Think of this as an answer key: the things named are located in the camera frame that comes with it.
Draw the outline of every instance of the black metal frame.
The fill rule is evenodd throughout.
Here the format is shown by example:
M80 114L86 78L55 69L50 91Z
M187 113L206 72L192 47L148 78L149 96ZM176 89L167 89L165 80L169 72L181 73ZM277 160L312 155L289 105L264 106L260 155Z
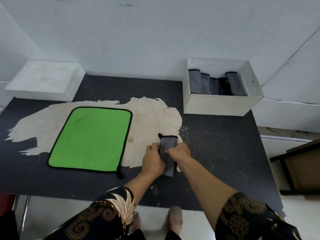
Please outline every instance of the black metal frame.
M312 151L314 149L318 149L320 148L320 144L313 144L313 145L309 145L309 146L305 146L303 148L297 149L295 151L289 152L289 153L285 153L279 156L275 156L275 157L271 157L270 158L270 162L275 162L275 161L280 161L281 166L282 166L282 170L284 172L284 176L288 182L289 188L290 190L279 190L281 195L285 195L285 196L293 196L293 195L320 195L320 190L297 190L294 187L294 182L292 180L292 177L290 175L289 169L287 167L286 164L286 158L290 157L290 156L294 156L294 155L298 155L298 154L302 154L305 152L309 152Z

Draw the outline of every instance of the red object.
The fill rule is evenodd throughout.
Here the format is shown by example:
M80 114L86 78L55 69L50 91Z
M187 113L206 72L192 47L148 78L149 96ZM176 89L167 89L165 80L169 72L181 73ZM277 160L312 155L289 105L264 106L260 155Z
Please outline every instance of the red object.
M0 194L0 217L12 209L14 198L14 194Z

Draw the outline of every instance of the person's left hand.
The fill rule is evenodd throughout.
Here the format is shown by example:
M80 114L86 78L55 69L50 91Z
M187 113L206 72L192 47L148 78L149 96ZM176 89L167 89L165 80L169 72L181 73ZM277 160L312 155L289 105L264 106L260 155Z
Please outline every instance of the person's left hand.
M161 160L159 155L160 143L152 143L146 147L146 154L142 160L142 174L153 176L154 179L159 177L165 170L165 163Z

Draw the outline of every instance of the folded gray cloth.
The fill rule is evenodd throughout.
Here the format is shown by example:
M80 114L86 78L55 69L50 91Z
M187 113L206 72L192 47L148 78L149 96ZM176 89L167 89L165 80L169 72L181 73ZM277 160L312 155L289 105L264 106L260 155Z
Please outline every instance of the folded gray cloth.
M210 92L211 95L219 95L219 81L217 78L210 77Z
M222 96L232 96L230 84L227 83L227 79L225 77L218 78L219 81L219 95Z
M242 87L237 72L227 72L226 80L230 84L230 89L233 96L247 96L247 93L245 89Z
M201 73L198 69L188 70L189 74L189 87L190 93L201 94L202 93L202 82L201 82Z
M207 73L201 73L202 93L210 95L210 75Z
M166 150L172 147L176 147L178 144L177 136L162 136L159 134L161 138L161 146L159 150L159 155L162 161L165 163L165 169L162 175L172 177L174 174L174 160L166 153Z

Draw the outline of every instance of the hand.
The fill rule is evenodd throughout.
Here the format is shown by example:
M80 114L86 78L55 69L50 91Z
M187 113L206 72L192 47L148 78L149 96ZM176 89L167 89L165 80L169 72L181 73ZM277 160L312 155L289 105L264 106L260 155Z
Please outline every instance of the hand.
M148 174L156 179L165 170L165 163L159 156L160 143L152 143L146 147L146 154L142 160L142 174Z
M191 157L190 149L184 142L179 143L176 147L166 150L166 153L178 164L186 158Z

